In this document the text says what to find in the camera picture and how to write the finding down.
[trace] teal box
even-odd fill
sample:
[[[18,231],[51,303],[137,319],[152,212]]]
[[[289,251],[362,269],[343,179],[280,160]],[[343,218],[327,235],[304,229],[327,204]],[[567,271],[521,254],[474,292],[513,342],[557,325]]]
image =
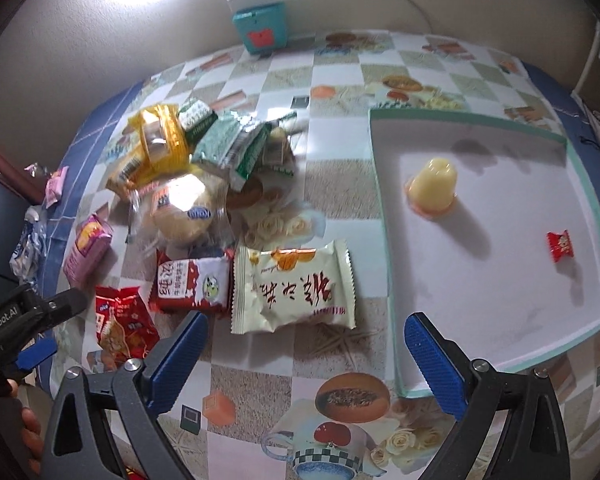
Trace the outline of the teal box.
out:
[[[283,2],[234,14],[234,25],[250,54],[286,47],[287,32]]]

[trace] checkered tablecloth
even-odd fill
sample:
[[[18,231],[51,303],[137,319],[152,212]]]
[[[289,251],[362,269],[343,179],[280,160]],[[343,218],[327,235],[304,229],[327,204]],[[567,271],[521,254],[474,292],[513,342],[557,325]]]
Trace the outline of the checkered tablecloth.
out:
[[[283,233],[272,232],[269,226],[277,224],[266,222],[281,208],[295,208],[301,222],[293,224],[298,231],[293,235],[305,247],[345,238],[356,279],[358,326],[347,331],[299,325],[273,334],[237,336],[230,333],[228,319],[213,320],[206,349],[176,405],[160,416],[170,442],[197,479],[297,478],[295,463],[264,452],[261,444],[269,441],[263,436],[300,434],[303,421],[319,415],[315,397],[325,381],[361,372],[380,378],[392,395],[385,416],[360,424],[372,441],[365,444],[365,460],[387,471],[386,479],[408,474],[417,478],[448,431],[449,420],[430,400],[397,399],[394,394],[385,240],[368,110],[376,105],[452,108],[563,134],[560,119],[520,60],[449,38],[346,31],[297,38],[269,57],[252,57],[240,46],[177,65],[109,102],[100,119],[88,120],[69,148],[64,160],[70,166],[68,189],[50,222],[51,251],[40,279],[45,295],[68,287],[59,269],[74,243],[74,226],[109,202],[112,248],[94,280],[116,288],[139,286],[147,298],[155,259],[143,260],[133,245],[125,245],[126,208],[105,189],[106,179],[133,142],[125,130],[128,117],[141,107],[182,104],[190,96],[208,103],[231,96],[228,106],[263,118],[279,117],[293,103],[309,98],[308,108],[298,109],[302,131],[292,142],[295,177],[281,182],[263,175],[262,197],[240,212],[240,218],[250,244],[257,247],[289,235],[286,227]],[[87,156],[77,156],[80,150]],[[158,314],[155,323],[167,336],[180,319]],[[84,317],[56,330],[59,352],[49,377],[53,393],[69,367],[91,367],[87,356],[99,350],[94,327],[92,298]],[[600,428],[600,332],[547,367],[562,403],[570,449],[575,450]],[[182,407],[202,412],[204,397],[217,390],[235,404],[235,423],[220,427],[201,417],[199,429],[181,428]],[[484,471],[502,422],[494,421],[473,478]],[[111,423],[123,457],[138,468],[115,414]],[[285,446],[275,438],[271,443]],[[290,450],[289,457],[300,451]],[[277,450],[284,452],[284,447]],[[346,446],[341,452],[349,453],[352,462],[359,459],[358,471],[362,452],[352,454]],[[358,475],[367,478],[363,472]]]

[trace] wall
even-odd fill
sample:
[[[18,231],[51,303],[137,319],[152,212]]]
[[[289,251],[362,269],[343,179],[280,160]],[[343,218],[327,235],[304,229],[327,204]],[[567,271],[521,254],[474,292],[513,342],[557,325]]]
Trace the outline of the wall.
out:
[[[415,0],[434,31],[508,51],[573,86],[594,19],[581,0]],[[299,0],[292,32],[424,32],[401,0]],[[223,0],[27,0],[0,37],[0,150],[56,165],[90,110],[186,59],[238,43]]]

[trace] purple snack package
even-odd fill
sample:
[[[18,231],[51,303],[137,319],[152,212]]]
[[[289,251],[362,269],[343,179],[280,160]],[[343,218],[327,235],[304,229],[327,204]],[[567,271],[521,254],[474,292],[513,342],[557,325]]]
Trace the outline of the purple snack package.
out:
[[[49,180],[46,181],[45,187],[45,208],[50,208],[53,204],[58,202],[62,196],[62,187],[64,186],[64,178],[66,177],[66,170],[68,166],[64,166],[51,174]]]
[[[75,242],[62,271],[71,286],[81,286],[94,271],[111,245],[113,229],[107,223],[109,204],[91,214],[75,230]]]

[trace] screw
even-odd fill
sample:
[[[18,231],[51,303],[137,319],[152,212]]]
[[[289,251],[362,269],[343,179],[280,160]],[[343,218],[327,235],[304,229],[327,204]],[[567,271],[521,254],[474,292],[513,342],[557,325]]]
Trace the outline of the screw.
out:
[[[133,358],[125,362],[125,370],[127,372],[135,372],[139,367],[142,366],[142,359]]]
[[[476,372],[485,373],[489,371],[489,363],[484,359],[476,359],[472,365]]]
[[[77,376],[80,375],[81,372],[82,369],[79,366],[73,366],[65,372],[64,376],[67,379],[75,379]]]

